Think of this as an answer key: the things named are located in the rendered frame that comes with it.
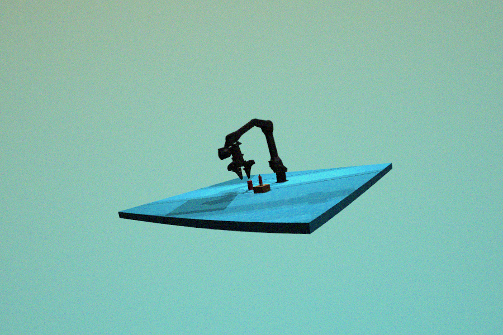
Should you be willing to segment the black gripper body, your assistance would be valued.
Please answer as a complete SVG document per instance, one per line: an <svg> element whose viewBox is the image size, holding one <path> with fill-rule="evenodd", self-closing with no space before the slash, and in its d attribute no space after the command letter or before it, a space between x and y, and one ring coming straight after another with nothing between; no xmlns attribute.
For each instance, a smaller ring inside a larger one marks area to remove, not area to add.
<svg viewBox="0 0 503 335"><path fill-rule="evenodd" d="M244 155L244 154L239 153L239 154L237 154L237 155L233 155L231 159L236 160L236 158L238 158L238 159L240 160L240 162L241 162L242 166L244 166L245 168L250 167L250 166L252 166L252 165L254 165L254 164L255 164L255 161L254 161L254 160L249 160L249 161L244 160L244 159L243 159L243 155ZM242 167L242 166L238 166L236 169L238 169L239 167Z"/></svg>

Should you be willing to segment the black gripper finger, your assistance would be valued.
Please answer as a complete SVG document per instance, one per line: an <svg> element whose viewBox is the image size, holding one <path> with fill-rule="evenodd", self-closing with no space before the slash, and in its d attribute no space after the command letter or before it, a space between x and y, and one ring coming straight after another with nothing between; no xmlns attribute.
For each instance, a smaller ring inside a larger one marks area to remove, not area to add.
<svg viewBox="0 0 503 335"><path fill-rule="evenodd" d="M241 168L239 167L238 169L236 170L232 170L233 172L235 172L239 178L242 180L243 179L243 175L242 175L242 171L241 171Z"/></svg>
<svg viewBox="0 0 503 335"><path fill-rule="evenodd" d="M250 178L250 171L251 171L251 167L252 167L252 166L250 166L250 167L246 167L246 168L243 168L243 170L245 170L245 172L246 172L246 175L247 175L248 179Z"/></svg>

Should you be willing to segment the tan square block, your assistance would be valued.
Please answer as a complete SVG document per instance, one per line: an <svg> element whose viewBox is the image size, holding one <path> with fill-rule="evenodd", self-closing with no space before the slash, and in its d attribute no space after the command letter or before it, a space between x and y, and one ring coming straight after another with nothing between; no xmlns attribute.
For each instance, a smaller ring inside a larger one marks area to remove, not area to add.
<svg viewBox="0 0 503 335"><path fill-rule="evenodd" d="M266 192L268 192L270 190L271 190L270 184L263 184L262 186L257 185L257 186L253 187L254 194L266 193Z"/></svg>

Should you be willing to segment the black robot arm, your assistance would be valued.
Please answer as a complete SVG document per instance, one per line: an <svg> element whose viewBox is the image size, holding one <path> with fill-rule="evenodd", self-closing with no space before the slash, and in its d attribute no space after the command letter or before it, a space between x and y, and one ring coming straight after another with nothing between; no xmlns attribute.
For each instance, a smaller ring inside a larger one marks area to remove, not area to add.
<svg viewBox="0 0 503 335"><path fill-rule="evenodd" d="M241 137L242 134L246 133L254 126L261 128L262 132L266 136L269 152L271 155L271 160L268 161L269 167L271 167L274 173L276 173L276 183L284 183L288 181L286 180L285 174L287 172L287 168L283 165L281 158L278 156L276 143L273 137L273 123L269 120L253 118L237 131L228 134L225 138L224 147L218 149L219 159L223 160L230 157L231 155L233 156L241 153L239 145L241 145L242 143L237 140ZM227 167L230 171L232 171L236 170L238 166L242 166L242 164L240 160L236 158L236 160L232 159L232 162Z"/></svg>

